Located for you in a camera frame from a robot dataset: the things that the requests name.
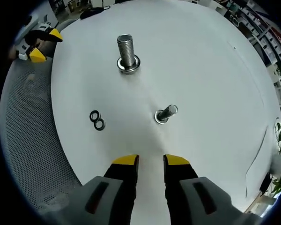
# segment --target leaf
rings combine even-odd
[[[279,188],[276,190],[275,195],[278,194],[278,193],[280,193],[280,192],[281,192],[281,187],[279,187]]]
[[[273,184],[274,184],[274,185],[278,185],[278,184],[279,184],[279,181],[273,181]]]
[[[276,192],[279,188],[280,188],[280,184],[275,184],[275,187],[272,190],[272,193]]]
[[[281,132],[279,134],[278,141],[281,142]]]

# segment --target metal washer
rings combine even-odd
[[[139,67],[140,67],[140,64],[141,64],[141,60],[140,58],[137,56],[137,55],[134,55],[134,58],[135,58],[135,63],[128,67],[128,68],[125,68],[124,66],[122,66],[121,64],[121,61],[122,61],[122,58],[120,57],[117,61],[117,66],[119,68],[119,70],[125,74],[129,74],[129,73],[132,73],[134,72],[135,70],[137,70]]]
[[[98,122],[102,122],[102,126],[101,127],[97,127],[97,123]],[[94,122],[94,127],[96,130],[101,131],[105,128],[105,121],[102,118],[99,118],[96,122]]]
[[[92,118],[92,115],[94,115],[94,114],[97,115],[97,117],[95,119]],[[90,112],[89,119],[93,123],[96,123],[100,118],[101,118],[101,114],[99,113],[98,110],[93,110],[93,111]]]
[[[158,114],[161,113],[162,111],[163,110],[158,110],[158,111],[155,112],[155,115],[154,115],[154,119],[158,124],[165,124],[169,120],[169,118],[166,118],[165,120],[159,120],[157,118]]]

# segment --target wall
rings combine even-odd
[[[71,1],[71,0],[63,0],[65,6],[67,6],[68,2]]]
[[[41,3],[34,11],[33,13],[36,13],[40,21],[44,21],[44,16],[48,15],[48,21],[51,23],[52,27],[55,27],[58,23],[57,18],[50,6],[50,3],[48,0],[45,0],[43,3]]]
[[[91,0],[93,7],[102,7],[102,0]],[[115,0],[104,0],[104,6],[111,6],[115,3]]]

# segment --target small bolt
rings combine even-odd
[[[155,120],[159,124],[164,124],[169,120],[169,117],[178,112],[178,107],[175,105],[169,105],[164,110],[158,110],[155,112]]]

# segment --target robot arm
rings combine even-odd
[[[43,41],[62,42],[62,36],[57,29],[39,22],[38,16],[32,15],[15,39],[17,58],[32,62],[46,61],[46,56],[35,46],[38,38]]]
[[[138,155],[116,159],[70,196],[69,205],[50,215],[54,224],[129,225],[136,198]],[[198,177],[182,157],[164,155],[165,197],[172,225],[257,225],[261,218],[236,209],[230,196],[206,177]]]

